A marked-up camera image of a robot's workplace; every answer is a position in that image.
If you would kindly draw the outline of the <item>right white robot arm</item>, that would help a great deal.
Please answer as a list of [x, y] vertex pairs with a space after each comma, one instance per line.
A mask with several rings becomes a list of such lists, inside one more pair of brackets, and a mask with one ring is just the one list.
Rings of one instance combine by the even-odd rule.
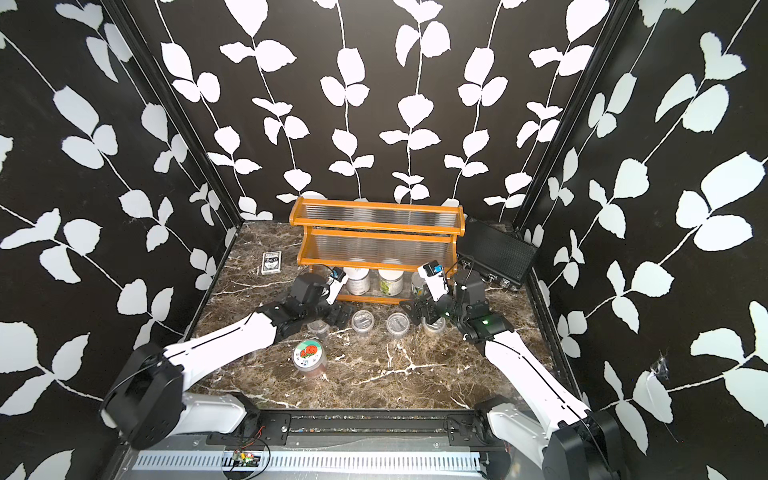
[[512, 324], [491, 309], [473, 269], [452, 277], [436, 261], [416, 270], [421, 296], [401, 302], [413, 323], [452, 323], [513, 385], [531, 410], [511, 403], [484, 412], [488, 428], [532, 461], [546, 479], [619, 479], [625, 467], [618, 424], [568, 391], [524, 344]]

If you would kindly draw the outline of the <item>white label seed jar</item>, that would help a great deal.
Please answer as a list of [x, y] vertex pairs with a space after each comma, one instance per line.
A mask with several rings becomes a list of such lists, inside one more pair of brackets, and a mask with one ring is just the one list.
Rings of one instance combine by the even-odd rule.
[[345, 267], [348, 277], [346, 288], [351, 295], [362, 296], [370, 291], [370, 270], [363, 267]]

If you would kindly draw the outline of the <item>red tomato seed jar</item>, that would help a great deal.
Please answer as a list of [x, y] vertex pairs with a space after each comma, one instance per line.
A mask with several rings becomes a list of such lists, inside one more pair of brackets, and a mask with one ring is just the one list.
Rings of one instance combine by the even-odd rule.
[[292, 361], [305, 378], [321, 376], [327, 370], [325, 348], [316, 340], [300, 342], [293, 350]]

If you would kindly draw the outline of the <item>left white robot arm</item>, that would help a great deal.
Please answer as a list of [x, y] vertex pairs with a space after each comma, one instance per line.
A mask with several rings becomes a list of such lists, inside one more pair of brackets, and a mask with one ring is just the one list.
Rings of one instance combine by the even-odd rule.
[[160, 347], [136, 348], [105, 395], [100, 414], [135, 450], [167, 437], [235, 431], [256, 408], [241, 394], [191, 392], [198, 381], [255, 351], [266, 350], [322, 320], [345, 323], [350, 308], [336, 299], [348, 281], [340, 267], [327, 277], [299, 275], [282, 300], [264, 304], [243, 319], [201, 337]]

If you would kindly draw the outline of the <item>clear seed jar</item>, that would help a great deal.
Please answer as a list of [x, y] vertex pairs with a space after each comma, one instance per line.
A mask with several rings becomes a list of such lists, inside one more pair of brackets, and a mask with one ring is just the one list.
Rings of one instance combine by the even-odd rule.
[[388, 316], [386, 329], [393, 338], [403, 338], [410, 330], [409, 317], [401, 312], [395, 312]]
[[446, 319], [439, 317], [433, 323], [429, 323], [426, 320], [423, 320], [421, 322], [421, 327], [427, 335], [439, 336], [442, 335], [446, 330]]
[[324, 339], [331, 331], [331, 327], [325, 321], [316, 320], [307, 324], [308, 331], [319, 339]]
[[369, 335], [375, 326], [375, 317], [369, 310], [361, 309], [356, 311], [351, 318], [350, 324], [358, 335]]

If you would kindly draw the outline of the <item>multicolour label seed jar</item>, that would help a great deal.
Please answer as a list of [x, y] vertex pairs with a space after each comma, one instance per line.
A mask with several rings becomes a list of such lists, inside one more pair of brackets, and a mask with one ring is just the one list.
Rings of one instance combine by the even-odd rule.
[[411, 276], [411, 297], [419, 298], [426, 292], [426, 286], [424, 279], [418, 272], [414, 272]]

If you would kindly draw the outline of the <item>green label seed jar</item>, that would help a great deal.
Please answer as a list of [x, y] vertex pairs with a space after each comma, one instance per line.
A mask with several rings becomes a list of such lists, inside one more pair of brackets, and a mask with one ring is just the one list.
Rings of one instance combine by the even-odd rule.
[[399, 296], [404, 288], [404, 271], [395, 268], [385, 268], [378, 270], [379, 290], [388, 297]]

